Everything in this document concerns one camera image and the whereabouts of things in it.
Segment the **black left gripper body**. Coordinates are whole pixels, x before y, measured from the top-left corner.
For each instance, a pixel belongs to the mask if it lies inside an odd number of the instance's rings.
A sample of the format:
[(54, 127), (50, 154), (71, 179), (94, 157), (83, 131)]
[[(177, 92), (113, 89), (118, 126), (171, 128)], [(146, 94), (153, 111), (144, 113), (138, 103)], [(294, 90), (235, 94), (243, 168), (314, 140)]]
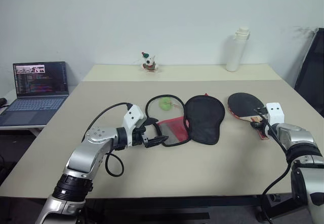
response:
[(142, 124), (139, 127), (135, 127), (132, 132), (132, 146), (144, 145), (148, 146), (148, 136), (146, 135), (145, 124)]

